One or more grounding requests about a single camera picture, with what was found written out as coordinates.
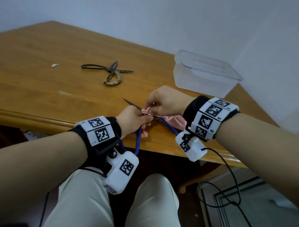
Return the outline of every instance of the pink fabric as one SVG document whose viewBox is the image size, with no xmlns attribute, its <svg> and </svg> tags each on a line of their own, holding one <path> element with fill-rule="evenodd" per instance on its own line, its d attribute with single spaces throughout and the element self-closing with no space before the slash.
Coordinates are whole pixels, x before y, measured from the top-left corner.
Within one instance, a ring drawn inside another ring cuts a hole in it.
<svg viewBox="0 0 299 227">
<path fill-rule="evenodd" d="M 141 113 L 142 114 L 147 114 L 147 115 L 152 115 L 150 113 L 148 113 L 150 110 L 150 107 L 148 107 L 147 109 L 142 109 Z M 176 115 L 176 116 L 156 116 L 156 117 L 162 117 L 164 118 L 172 127 L 177 128 L 179 130 L 184 131 L 187 121 L 180 115 Z"/>
</svg>

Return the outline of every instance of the old scissors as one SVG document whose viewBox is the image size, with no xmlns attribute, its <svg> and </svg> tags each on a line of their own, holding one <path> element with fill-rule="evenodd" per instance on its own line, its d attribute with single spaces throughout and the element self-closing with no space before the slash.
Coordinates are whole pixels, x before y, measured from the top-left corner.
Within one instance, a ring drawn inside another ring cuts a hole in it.
<svg viewBox="0 0 299 227">
<path fill-rule="evenodd" d="M 123 100 L 125 100 L 128 104 L 130 104 L 131 106 L 135 106 L 137 109 L 139 109 L 141 111 L 141 107 L 135 105 L 134 103 L 126 100 L 123 98 Z M 158 119 L 159 121 L 163 122 L 175 135 L 178 135 L 179 133 L 167 122 L 165 121 L 162 117 L 155 117 L 155 119 Z M 141 140 L 141 127 L 139 127 L 139 129 L 137 130 L 137 139 L 136 139 L 136 147 L 135 147 L 135 155 L 138 154 L 139 152 L 139 148 L 140 148 L 140 140 Z"/>
<path fill-rule="evenodd" d="M 131 71 L 131 70 L 115 69 L 117 64 L 118 64 L 118 61 L 113 63 L 109 68 L 107 68 L 105 66 L 102 66 L 102 65 L 85 64 L 85 65 L 81 65 L 81 68 L 82 69 L 97 69 L 97 70 L 106 70 L 106 71 L 108 71 L 110 74 L 108 75 L 107 79 L 104 81 L 104 85 L 114 86 L 114 85 L 117 85 L 117 84 L 119 84 L 123 81 L 121 73 L 134 72 L 134 71 Z M 117 75 L 117 80 L 113 81 L 113 82 L 109 82 L 109 79 L 112 77 L 112 75 L 114 73 Z"/>
</svg>

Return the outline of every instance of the blue-handled scissors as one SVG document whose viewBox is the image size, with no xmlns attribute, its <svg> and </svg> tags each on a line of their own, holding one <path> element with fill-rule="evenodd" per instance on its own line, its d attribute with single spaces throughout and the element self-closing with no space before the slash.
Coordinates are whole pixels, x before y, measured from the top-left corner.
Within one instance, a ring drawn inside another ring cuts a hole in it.
<svg viewBox="0 0 299 227">
<path fill-rule="evenodd" d="M 139 109 L 141 111 L 141 107 L 135 105 L 134 103 L 132 102 L 129 102 L 128 100 L 126 99 L 123 99 L 125 100 L 127 103 L 129 103 L 131 106 L 135 106 L 137 109 Z M 160 120 L 161 122 L 163 122 L 175 135 L 178 135 L 179 133 L 167 122 L 165 121 L 162 117 L 154 117 L 158 120 Z M 136 139 L 136 147 L 135 147 L 135 155 L 138 154 L 139 152 L 139 148 L 140 148 L 140 140 L 141 140 L 141 127 L 139 127 L 138 131 L 137 131 L 137 139 Z M 125 151 L 125 148 L 124 148 L 124 145 L 123 143 L 121 142 L 120 143 L 120 146 L 123 148 L 123 150 Z"/>
</svg>

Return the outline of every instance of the plastic food container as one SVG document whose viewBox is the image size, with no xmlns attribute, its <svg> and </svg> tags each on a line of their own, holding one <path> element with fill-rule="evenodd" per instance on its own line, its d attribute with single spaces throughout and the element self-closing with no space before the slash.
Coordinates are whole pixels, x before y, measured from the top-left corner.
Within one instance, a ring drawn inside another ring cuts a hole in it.
<svg viewBox="0 0 299 227">
<path fill-rule="evenodd" d="M 243 78 L 230 64 L 214 58 L 179 50 L 174 57 L 176 86 L 224 98 Z"/>
</svg>

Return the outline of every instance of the wrist-mounted device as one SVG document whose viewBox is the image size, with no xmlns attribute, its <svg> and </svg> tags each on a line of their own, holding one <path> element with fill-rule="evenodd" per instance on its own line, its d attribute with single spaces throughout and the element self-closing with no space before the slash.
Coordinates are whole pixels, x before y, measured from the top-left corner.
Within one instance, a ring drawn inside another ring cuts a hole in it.
<svg viewBox="0 0 299 227">
<path fill-rule="evenodd" d="M 239 107 L 216 97 L 199 96 L 186 111 L 189 111 L 184 113 L 187 125 L 185 131 L 176 136 L 176 142 L 189 160 L 195 162 L 207 153 L 199 139 L 207 142 L 215 138 L 220 124 L 239 113 Z"/>
<path fill-rule="evenodd" d="M 121 143 L 121 128 L 115 117 L 99 116 L 77 122 L 75 128 L 69 130 L 76 132 L 84 141 L 88 158 L 105 160 L 112 167 L 107 174 L 101 174 L 105 179 L 102 185 L 111 194 L 120 194 L 126 188 L 135 172 L 139 159 L 130 151 L 118 152 L 115 146 Z"/>
</svg>

